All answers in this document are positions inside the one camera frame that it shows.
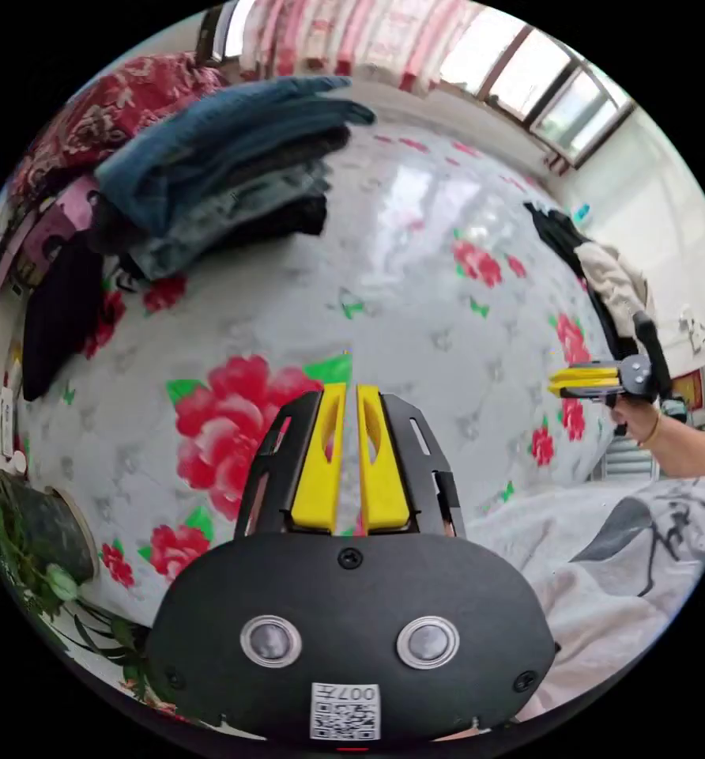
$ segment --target black handle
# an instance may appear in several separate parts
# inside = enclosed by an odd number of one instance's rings
[[[645,311],[639,311],[634,315],[634,322],[635,335],[645,346],[647,357],[650,359],[650,379],[653,387],[661,398],[671,398],[669,366],[666,364],[653,319]]]

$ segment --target hand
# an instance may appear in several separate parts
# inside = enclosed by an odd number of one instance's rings
[[[660,413],[647,401],[638,401],[623,396],[616,400],[611,417],[618,425],[626,425],[631,437],[638,443],[647,440],[655,430]]]

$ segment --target pile of clothes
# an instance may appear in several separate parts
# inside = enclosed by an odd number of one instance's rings
[[[343,77],[285,77],[223,89],[150,127],[95,170],[102,195],[144,239],[129,258],[149,280],[170,277],[245,224],[265,239],[277,230],[318,235],[329,169],[347,144],[347,124],[374,113],[322,97]],[[244,230],[236,243],[244,242]]]
[[[562,259],[582,282],[598,314],[613,357],[620,360],[639,353],[635,313],[655,319],[653,294],[643,273],[619,251],[585,237],[565,213],[545,212],[524,203],[532,214],[540,239]]]
[[[207,251],[318,236],[330,170],[365,106],[343,77],[227,86],[191,54],[146,56],[90,85],[35,141],[9,188],[0,291],[28,298],[23,396],[43,395],[104,313],[107,259],[171,277]]]

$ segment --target denim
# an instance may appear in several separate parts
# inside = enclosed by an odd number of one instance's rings
[[[97,168],[96,180],[136,226],[163,237],[237,164],[346,123],[373,124],[369,108],[321,96],[348,85],[344,77],[282,77],[223,89],[141,132]]]
[[[165,237],[134,245],[129,255],[150,281],[170,277],[234,228],[298,198],[323,196],[328,167],[320,160],[249,179],[212,194],[181,217]]]

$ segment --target curtain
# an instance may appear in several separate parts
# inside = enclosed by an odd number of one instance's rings
[[[339,74],[426,97],[484,9],[469,0],[254,0],[244,79]]]

